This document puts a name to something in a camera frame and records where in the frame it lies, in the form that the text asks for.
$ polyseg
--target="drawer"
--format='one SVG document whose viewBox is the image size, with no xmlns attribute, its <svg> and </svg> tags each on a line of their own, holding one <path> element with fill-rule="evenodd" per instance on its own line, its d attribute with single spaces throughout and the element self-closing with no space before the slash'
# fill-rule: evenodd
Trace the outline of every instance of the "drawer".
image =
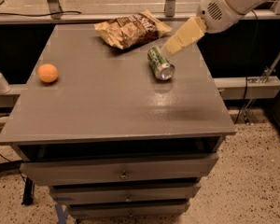
<svg viewBox="0 0 280 224">
<path fill-rule="evenodd" d="M 68 213 L 74 219 L 93 217 L 136 217 L 143 215 L 182 214 L 189 208 L 187 201 L 152 202 L 114 205 L 71 206 Z"/>
<path fill-rule="evenodd" d="M 189 178 L 208 175 L 218 156 L 193 154 L 134 159 L 26 162 L 21 170 L 38 186 Z"/>
<path fill-rule="evenodd" d="M 51 189 L 50 196 L 58 204 L 133 203 L 153 200 L 193 198 L 201 185 L 184 179 L 164 182 L 125 182 L 89 187 Z"/>
</svg>

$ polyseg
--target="soda can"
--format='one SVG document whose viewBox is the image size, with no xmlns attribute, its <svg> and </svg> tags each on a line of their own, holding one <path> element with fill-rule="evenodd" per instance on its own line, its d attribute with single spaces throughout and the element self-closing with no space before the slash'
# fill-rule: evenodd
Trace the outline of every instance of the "soda can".
<svg viewBox="0 0 280 224">
<path fill-rule="evenodd" d="M 169 63 L 169 61 L 161 55 L 159 47 L 154 46 L 149 49 L 147 58 L 156 79 L 168 80 L 173 76 L 175 72 L 175 66 Z"/>
</svg>

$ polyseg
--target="black panel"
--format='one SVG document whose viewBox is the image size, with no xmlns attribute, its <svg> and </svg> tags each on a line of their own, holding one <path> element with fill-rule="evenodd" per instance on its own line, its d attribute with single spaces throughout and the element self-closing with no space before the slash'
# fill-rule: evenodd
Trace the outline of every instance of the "black panel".
<svg viewBox="0 0 280 224">
<path fill-rule="evenodd" d="M 25 84 L 53 24 L 0 25 L 0 72 L 10 84 Z"/>
<path fill-rule="evenodd" d="M 257 77 L 280 51 L 280 20 L 240 21 L 223 33 L 206 34 L 198 46 L 213 77 Z"/>
</svg>

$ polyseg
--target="terrazzo floor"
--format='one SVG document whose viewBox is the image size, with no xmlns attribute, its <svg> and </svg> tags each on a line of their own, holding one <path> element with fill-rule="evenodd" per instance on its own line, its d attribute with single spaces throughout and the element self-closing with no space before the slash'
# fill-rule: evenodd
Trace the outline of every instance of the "terrazzo floor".
<svg viewBox="0 0 280 224">
<path fill-rule="evenodd" d="M 234 117 L 237 111 L 230 110 Z M 236 135 L 218 150 L 219 160 L 181 216 L 104 218 L 82 224 L 278 224 L 280 223 L 280 134 L 263 108 L 250 112 L 251 125 L 240 119 Z M 8 159 L 19 157 L 0 147 Z M 24 183 L 17 172 L 0 174 L 0 224 L 57 223 L 55 202 L 48 188 L 35 187 L 34 204 L 21 205 Z M 68 217 L 68 224 L 75 221 Z"/>
</svg>

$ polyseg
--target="brown snack bag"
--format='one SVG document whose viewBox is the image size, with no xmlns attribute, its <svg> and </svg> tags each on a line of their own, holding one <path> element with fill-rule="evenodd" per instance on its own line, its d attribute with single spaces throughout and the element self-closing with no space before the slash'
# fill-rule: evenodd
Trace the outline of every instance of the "brown snack bag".
<svg viewBox="0 0 280 224">
<path fill-rule="evenodd" d="M 172 31 L 171 27 L 154 18 L 148 10 L 130 17 L 97 23 L 94 28 L 107 44 L 119 49 L 145 44 Z"/>
</svg>

